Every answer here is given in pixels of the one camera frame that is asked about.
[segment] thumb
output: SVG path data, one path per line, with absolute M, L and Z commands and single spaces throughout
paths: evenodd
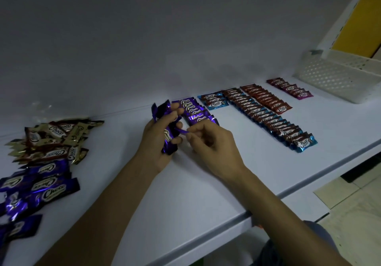
M 186 137 L 190 143 L 190 146 L 201 156 L 203 160 L 210 157 L 212 150 L 205 143 L 203 143 L 197 135 L 194 133 L 187 133 Z
M 172 121 L 175 121 L 176 118 L 177 118 L 177 112 L 176 110 L 174 110 L 170 114 L 164 115 L 161 119 L 159 119 L 156 122 L 155 125 L 159 130 L 163 131 Z

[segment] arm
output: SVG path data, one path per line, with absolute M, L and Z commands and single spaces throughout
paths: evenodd
M 155 176 L 171 160 L 161 153 L 164 129 L 177 114 L 173 112 L 156 124 L 151 120 L 145 127 L 142 142 L 135 156 L 123 167 L 86 213 L 37 262 L 48 265 L 111 265 L 126 227 Z M 172 143 L 181 143 L 180 137 Z
M 287 265 L 350 266 L 245 167 L 230 131 L 209 120 L 188 131 L 192 148 L 259 219 Z

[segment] floor tile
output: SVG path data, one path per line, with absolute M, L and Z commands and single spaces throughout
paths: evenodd
M 381 208 L 381 176 L 377 177 L 375 180 L 367 184 L 362 188 L 372 199 L 378 203 L 378 206 Z
M 381 206 L 365 191 L 359 190 L 335 206 L 320 224 L 352 265 L 378 265 L 381 261 Z
M 338 177 L 322 186 L 320 189 L 317 189 L 314 193 L 327 205 L 328 208 L 332 209 L 357 190 L 359 190 L 358 186 L 347 183 L 341 177 Z
M 358 187 L 362 188 L 379 176 L 381 176 L 381 164 L 378 164 L 370 171 L 364 173 L 362 176 L 355 179 L 353 183 Z

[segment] gray pants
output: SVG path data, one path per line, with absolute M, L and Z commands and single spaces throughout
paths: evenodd
M 304 223 L 317 234 L 320 238 L 325 240 L 328 244 L 332 246 L 337 252 L 335 242 L 333 241 L 331 235 L 319 224 L 311 221 L 304 221 Z M 268 240 L 264 245 L 259 257 L 250 266 L 284 266 L 283 259 L 278 254 L 275 249 L 275 245 L 271 240 Z

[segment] white plastic basket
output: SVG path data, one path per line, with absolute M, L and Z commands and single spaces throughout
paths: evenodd
M 381 61 L 341 51 L 307 52 L 293 76 L 353 103 L 381 96 Z

